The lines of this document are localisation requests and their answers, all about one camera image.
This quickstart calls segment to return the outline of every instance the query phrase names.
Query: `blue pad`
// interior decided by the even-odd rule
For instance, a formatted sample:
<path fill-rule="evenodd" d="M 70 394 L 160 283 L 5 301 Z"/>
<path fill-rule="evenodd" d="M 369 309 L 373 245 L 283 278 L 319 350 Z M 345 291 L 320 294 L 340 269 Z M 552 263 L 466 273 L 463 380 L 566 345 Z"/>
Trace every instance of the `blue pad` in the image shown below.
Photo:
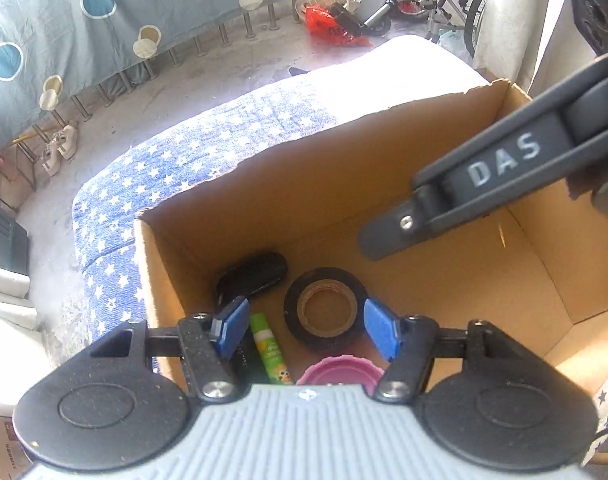
<path fill-rule="evenodd" d="M 222 314 L 225 314 L 225 317 L 221 320 L 221 330 L 214 345 L 219 357 L 228 361 L 242 340 L 244 332 L 248 329 L 248 320 L 251 315 L 248 300 L 242 301 L 232 312 L 222 312 Z"/>
<path fill-rule="evenodd" d="M 364 302 L 364 326 L 377 351 L 391 362 L 402 345 L 399 318 L 372 298 Z"/>

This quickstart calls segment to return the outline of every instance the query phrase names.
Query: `white lettering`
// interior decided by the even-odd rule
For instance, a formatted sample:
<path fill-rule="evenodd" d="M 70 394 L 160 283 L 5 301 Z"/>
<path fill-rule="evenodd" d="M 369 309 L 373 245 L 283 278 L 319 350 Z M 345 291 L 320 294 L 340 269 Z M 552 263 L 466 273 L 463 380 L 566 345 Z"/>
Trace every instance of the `white lettering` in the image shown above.
<path fill-rule="evenodd" d="M 506 168 L 517 168 L 517 161 L 512 158 L 506 150 L 500 148 L 495 152 L 495 156 L 497 158 L 497 174 L 501 175 Z"/>
<path fill-rule="evenodd" d="M 490 180 L 490 170 L 485 162 L 474 162 L 468 166 L 468 174 L 475 187 L 480 187 Z"/>
<path fill-rule="evenodd" d="M 517 139 L 517 145 L 519 146 L 520 150 L 530 150 L 524 155 L 524 160 L 535 158 L 541 151 L 541 147 L 539 146 L 538 142 L 535 142 L 535 140 L 528 142 L 532 136 L 533 134 L 523 134 L 522 136 L 519 136 L 519 139 Z"/>

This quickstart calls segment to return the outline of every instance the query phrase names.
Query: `green cap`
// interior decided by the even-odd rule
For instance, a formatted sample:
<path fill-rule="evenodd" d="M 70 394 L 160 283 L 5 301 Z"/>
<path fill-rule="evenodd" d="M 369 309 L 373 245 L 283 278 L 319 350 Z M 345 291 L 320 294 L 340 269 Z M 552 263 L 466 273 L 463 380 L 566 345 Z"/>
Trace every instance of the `green cap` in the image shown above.
<path fill-rule="evenodd" d="M 264 314 L 253 314 L 250 319 L 251 331 L 254 334 L 261 332 L 262 330 L 268 330 L 270 327 L 268 326 L 268 321 L 266 320 L 266 316 Z"/>

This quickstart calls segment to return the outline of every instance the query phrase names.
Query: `gray concrete floor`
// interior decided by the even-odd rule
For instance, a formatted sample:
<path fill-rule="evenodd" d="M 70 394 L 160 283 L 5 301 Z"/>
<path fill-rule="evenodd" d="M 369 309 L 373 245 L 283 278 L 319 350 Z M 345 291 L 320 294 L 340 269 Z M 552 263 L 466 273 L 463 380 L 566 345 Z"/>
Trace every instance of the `gray concrete floor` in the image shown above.
<path fill-rule="evenodd" d="M 117 97 L 108 108 L 102 106 L 95 91 L 89 90 L 82 101 L 93 117 L 79 124 L 78 151 L 73 159 L 64 162 L 53 178 L 36 166 L 37 192 L 21 205 L 17 221 L 30 234 L 29 298 L 42 317 L 53 361 L 70 357 L 86 343 L 84 286 L 74 253 L 70 212 L 82 184 L 130 146 L 204 110 L 288 77 L 289 66 L 312 70 L 369 51 L 312 40 L 303 24 L 293 22 L 290 2 L 278 4 L 276 12 L 277 31 L 267 30 L 265 9 L 252 14 L 257 34 L 253 40 L 245 38 L 240 19 L 226 24 L 231 46 L 221 46 L 217 29 L 201 37 L 208 48 L 206 56 L 196 55 L 192 41 L 177 46 L 180 68 L 172 66 L 167 53 L 161 54 L 153 60 L 158 78 Z M 395 22 L 386 38 L 373 43 L 402 34 L 425 33 L 423 23 Z M 385 61 L 373 70 L 385 70 Z M 407 62 L 414 62 L 413 53 L 408 53 Z M 60 108 L 65 118 L 81 120 L 70 104 Z M 39 142 L 35 149 L 40 149 Z"/>

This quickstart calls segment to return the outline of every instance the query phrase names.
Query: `pink round container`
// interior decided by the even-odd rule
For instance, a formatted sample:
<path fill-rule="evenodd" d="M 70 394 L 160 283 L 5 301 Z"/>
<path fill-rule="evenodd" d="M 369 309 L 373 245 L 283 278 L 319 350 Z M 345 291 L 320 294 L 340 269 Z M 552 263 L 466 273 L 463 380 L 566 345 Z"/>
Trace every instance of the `pink round container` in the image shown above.
<path fill-rule="evenodd" d="M 384 371 L 368 359 L 354 355 L 327 357 L 308 367 L 297 384 L 362 384 L 373 394 Z"/>

